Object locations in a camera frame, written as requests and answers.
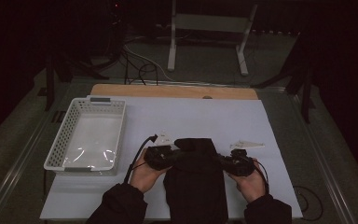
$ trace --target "black fabric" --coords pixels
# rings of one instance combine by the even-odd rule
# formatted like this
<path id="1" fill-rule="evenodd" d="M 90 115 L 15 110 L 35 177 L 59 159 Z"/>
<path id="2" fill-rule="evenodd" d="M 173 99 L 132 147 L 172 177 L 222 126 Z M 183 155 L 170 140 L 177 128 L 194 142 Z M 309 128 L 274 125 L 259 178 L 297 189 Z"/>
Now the black fabric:
<path id="1" fill-rule="evenodd" d="M 292 207 L 269 194 L 249 203 L 243 214 L 248 224 L 292 223 Z"/>
<path id="2" fill-rule="evenodd" d="M 140 224 L 147 203 L 143 193 L 129 184 L 117 184 L 103 195 L 103 201 L 87 220 L 88 224 Z"/>
<path id="3" fill-rule="evenodd" d="M 167 204 L 174 224 L 219 224 L 228 220 L 223 170 L 213 159 L 213 142 L 206 138 L 178 139 L 187 151 L 164 178 Z"/>

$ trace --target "black device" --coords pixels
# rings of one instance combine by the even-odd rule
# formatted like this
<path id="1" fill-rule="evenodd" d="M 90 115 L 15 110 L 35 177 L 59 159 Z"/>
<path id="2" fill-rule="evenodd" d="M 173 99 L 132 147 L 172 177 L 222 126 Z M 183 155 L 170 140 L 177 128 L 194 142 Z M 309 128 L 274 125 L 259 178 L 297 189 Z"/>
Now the black device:
<path id="1" fill-rule="evenodd" d="M 183 153 L 172 146 L 148 147 L 144 159 L 151 168 L 160 171 L 173 166 Z"/>
<path id="2" fill-rule="evenodd" d="M 255 170 L 254 160 L 247 156 L 246 149 L 233 149 L 230 156 L 218 154 L 217 159 L 225 171 L 236 176 L 248 176 Z"/>

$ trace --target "white plastic basket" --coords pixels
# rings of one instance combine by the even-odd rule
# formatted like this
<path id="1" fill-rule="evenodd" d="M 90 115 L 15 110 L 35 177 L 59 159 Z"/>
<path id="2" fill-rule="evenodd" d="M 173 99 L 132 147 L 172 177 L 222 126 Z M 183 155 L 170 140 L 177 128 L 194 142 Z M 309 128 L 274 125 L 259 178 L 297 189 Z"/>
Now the white plastic basket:
<path id="1" fill-rule="evenodd" d="M 125 101 L 75 98 L 44 167 L 57 175 L 115 175 L 124 131 Z"/>

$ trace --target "black sleeve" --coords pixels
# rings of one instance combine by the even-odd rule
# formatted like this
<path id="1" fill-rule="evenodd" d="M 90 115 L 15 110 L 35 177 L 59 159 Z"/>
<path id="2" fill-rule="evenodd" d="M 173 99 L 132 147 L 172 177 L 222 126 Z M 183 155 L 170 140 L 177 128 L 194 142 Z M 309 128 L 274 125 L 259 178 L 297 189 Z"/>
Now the black sleeve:
<path id="1" fill-rule="evenodd" d="M 129 184 L 117 184 L 103 194 L 102 203 L 87 223 L 142 224 L 146 207 L 140 190 Z"/>
<path id="2" fill-rule="evenodd" d="M 269 194 L 249 203 L 243 213 L 247 224 L 292 223 L 292 207 Z"/>

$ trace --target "small white object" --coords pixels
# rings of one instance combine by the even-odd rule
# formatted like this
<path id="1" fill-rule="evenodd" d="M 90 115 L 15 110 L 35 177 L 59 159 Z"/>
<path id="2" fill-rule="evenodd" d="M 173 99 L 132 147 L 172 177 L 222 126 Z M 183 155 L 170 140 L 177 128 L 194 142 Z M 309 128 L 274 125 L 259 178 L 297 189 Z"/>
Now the small white object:
<path id="1" fill-rule="evenodd" d="M 156 139 L 154 144 L 155 146 L 168 146 L 173 145 L 173 141 L 165 132 L 162 132 L 158 135 L 158 138 Z"/>
<path id="2" fill-rule="evenodd" d="M 236 142 L 233 145 L 230 145 L 229 148 L 230 149 L 247 149 L 247 148 L 252 148 L 252 147 L 264 147 L 264 143 L 254 143 L 254 142 L 248 142 L 248 141 L 243 141 L 240 140 L 238 142 Z"/>

